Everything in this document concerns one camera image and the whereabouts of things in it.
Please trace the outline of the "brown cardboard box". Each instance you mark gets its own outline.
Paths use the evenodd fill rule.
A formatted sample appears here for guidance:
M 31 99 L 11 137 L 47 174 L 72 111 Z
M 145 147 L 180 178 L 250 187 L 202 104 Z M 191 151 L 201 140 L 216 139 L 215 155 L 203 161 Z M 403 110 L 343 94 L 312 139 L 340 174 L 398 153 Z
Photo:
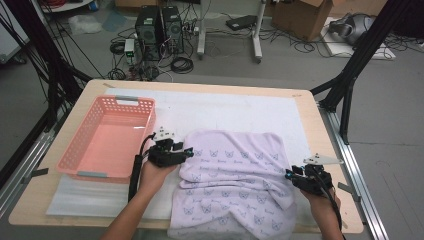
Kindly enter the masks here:
M 333 6 L 333 0 L 280 0 L 274 8 L 272 26 L 311 41 L 320 35 Z

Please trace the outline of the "pink plastic basket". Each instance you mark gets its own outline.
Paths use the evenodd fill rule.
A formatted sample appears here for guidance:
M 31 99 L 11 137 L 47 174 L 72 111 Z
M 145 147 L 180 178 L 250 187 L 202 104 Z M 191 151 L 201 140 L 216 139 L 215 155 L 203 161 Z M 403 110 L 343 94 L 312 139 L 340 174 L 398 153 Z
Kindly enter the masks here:
M 97 96 L 56 165 L 74 179 L 127 184 L 143 140 L 153 132 L 151 98 Z

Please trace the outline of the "white cabinet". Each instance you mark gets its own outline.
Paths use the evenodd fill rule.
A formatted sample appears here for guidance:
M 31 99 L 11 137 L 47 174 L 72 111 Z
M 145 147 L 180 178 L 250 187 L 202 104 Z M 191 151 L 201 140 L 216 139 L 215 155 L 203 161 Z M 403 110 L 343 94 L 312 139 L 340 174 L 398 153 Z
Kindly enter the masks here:
M 0 64 L 7 63 L 21 49 L 21 46 L 6 30 L 5 26 L 12 27 L 24 43 L 29 42 L 29 38 L 12 12 L 4 1 L 0 0 Z

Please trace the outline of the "person's right hand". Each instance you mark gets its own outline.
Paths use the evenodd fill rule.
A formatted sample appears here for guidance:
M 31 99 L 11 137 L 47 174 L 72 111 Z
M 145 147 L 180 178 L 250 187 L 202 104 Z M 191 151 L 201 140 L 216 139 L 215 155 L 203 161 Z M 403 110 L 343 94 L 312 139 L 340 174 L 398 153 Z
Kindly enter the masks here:
M 322 216 L 334 213 L 332 202 L 325 196 L 317 196 L 301 190 L 301 193 L 309 201 L 312 214 Z

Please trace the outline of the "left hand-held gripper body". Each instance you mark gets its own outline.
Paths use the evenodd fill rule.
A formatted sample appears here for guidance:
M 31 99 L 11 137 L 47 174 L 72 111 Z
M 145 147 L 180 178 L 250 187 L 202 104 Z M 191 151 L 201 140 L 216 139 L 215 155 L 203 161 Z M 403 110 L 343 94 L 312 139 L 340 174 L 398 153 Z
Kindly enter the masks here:
M 179 151 L 173 150 L 174 136 L 173 132 L 160 127 L 159 131 L 154 133 L 155 145 L 148 149 L 148 160 L 160 168 L 185 162 L 187 157 L 181 155 L 184 148 Z

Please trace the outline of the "lilac printed towel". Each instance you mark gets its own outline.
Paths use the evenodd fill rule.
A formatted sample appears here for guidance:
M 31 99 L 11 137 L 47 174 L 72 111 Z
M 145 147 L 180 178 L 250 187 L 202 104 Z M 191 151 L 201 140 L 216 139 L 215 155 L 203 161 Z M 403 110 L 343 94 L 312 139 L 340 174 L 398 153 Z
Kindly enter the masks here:
M 201 130 L 184 144 L 168 236 L 177 240 L 289 240 L 294 187 L 282 139 L 273 133 Z

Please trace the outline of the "black flat box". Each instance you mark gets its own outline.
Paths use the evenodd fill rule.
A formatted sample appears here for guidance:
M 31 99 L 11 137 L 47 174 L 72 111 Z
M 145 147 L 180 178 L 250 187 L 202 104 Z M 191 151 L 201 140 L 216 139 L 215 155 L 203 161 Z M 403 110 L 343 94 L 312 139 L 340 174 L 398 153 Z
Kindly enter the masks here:
M 257 21 L 257 17 L 254 15 L 246 15 L 226 21 L 226 26 L 233 31 L 249 28 L 253 26 Z

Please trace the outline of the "clear plastic bag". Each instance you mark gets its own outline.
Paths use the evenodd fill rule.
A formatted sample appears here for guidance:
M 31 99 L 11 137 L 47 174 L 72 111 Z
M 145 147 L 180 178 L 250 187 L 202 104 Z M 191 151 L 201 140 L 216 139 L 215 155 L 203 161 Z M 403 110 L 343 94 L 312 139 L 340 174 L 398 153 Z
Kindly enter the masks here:
M 68 19 L 73 35 L 94 34 L 102 30 L 101 24 L 94 16 L 76 15 Z

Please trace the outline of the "aluminium rail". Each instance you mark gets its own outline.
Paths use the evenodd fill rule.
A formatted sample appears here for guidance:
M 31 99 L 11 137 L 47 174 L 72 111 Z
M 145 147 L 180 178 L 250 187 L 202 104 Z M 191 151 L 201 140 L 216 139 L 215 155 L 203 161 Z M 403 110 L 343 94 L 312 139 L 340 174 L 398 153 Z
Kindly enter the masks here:
M 22 150 L 18 151 L 15 168 L 0 188 L 0 220 L 11 209 L 27 185 L 21 184 L 21 179 L 38 169 L 54 139 L 54 133 L 42 132 L 39 136 L 24 142 Z
M 340 120 L 337 114 L 335 112 L 328 112 L 322 108 L 319 109 L 319 112 L 330 139 L 333 142 L 333 148 L 337 156 L 344 161 L 341 169 L 347 180 L 346 185 L 353 187 L 357 194 L 361 196 L 360 202 L 353 201 L 356 209 L 359 211 L 361 224 L 373 240 L 389 240 L 386 228 L 359 168 L 351 144 L 345 143 L 339 134 Z

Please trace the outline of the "black metal frame stand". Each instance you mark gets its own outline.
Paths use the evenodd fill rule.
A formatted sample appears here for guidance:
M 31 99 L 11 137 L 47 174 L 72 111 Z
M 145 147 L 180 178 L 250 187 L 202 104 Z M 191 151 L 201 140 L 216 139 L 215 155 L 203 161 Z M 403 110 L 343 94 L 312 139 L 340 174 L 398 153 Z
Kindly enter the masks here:
M 40 62 L 32 56 L 32 51 L 18 36 L 11 24 L 6 19 L 0 18 L 0 24 L 24 50 L 33 64 L 40 80 L 48 85 L 46 100 L 48 109 L 44 114 L 46 127 L 52 128 L 58 121 L 58 110 L 63 103 L 75 104 L 82 93 L 82 86 L 77 82 L 80 79 L 84 83 L 92 80 L 92 77 L 73 67 L 59 52 L 45 25 L 40 20 L 31 0 L 3 0 L 11 14 L 15 17 L 30 42 L 35 47 Z
M 326 97 L 319 101 L 319 106 L 327 112 L 335 113 L 338 104 L 342 103 L 338 134 L 344 144 L 349 144 L 348 127 L 355 82 L 391 30 L 415 1 L 387 0 L 342 71 L 333 79 L 311 90 L 313 96 L 328 90 Z

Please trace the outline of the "black computer tower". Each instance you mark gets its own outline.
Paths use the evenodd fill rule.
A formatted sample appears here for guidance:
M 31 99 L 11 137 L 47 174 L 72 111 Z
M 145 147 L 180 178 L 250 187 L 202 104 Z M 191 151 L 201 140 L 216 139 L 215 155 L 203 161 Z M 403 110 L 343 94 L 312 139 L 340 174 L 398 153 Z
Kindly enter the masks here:
M 162 8 L 162 16 L 169 52 L 172 54 L 183 53 L 182 20 L 178 8 L 165 6 Z
M 146 61 L 159 60 L 159 45 L 164 37 L 160 9 L 157 5 L 143 5 L 140 8 L 135 30 L 142 58 Z

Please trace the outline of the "white floor board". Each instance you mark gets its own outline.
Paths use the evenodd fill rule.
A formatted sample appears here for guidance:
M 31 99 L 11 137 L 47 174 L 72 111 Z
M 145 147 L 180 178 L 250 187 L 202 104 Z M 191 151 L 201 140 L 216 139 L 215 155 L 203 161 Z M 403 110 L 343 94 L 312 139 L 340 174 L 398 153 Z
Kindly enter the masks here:
M 331 56 L 349 58 L 354 53 L 353 47 L 337 33 L 328 32 L 329 24 L 333 20 L 333 17 L 326 19 L 324 27 L 320 32 L 321 41 Z M 394 60 L 395 58 L 395 54 L 384 43 L 380 45 L 372 57 L 373 60 Z

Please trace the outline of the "person's left hand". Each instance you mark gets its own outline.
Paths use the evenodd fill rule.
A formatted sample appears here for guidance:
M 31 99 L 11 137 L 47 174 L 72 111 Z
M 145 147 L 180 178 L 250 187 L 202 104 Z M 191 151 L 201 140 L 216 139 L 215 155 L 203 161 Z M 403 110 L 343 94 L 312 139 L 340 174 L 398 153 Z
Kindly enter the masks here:
M 141 178 L 137 194 L 152 198 L 162 187 L 166 177 L 176 169 L 176 166 L 157 167 L 146 161 L 141 169 Z

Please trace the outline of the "grey rounded device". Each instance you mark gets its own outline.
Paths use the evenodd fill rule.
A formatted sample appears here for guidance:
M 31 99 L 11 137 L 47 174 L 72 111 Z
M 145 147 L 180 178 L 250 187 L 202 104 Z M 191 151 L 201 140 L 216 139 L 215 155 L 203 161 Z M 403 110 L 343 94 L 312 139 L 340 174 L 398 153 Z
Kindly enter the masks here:
M 347 13 L 344 17 L 331 21 L 328 31 L 336 33 L 349 45 L 355 46 L 369 31 L 374 20 L 364 13 Z

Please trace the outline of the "white stand leg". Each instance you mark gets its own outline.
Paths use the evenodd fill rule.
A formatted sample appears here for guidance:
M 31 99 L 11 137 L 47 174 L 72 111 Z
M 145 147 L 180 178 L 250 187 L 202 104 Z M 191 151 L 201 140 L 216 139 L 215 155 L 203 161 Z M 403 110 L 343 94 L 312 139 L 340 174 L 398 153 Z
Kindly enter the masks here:
M 263 57 L 261 43 L 260 43 L 260 30 L 262 26 L 262 20 L 263 20 L 265 8 L 266 8 L 266 0 L 260 0 L 255 30 L 252 32 L 254 57 L 257 63 L 260 63 Z
M 206 42 L 206 27 L 205 27 L 205 16 L 207 13 L 207 0 L 200 0 L 200 17 L 199 20 L 199 34 L 197 41 L 197 56 L 202 59 L 205 53 L 205 42 Z

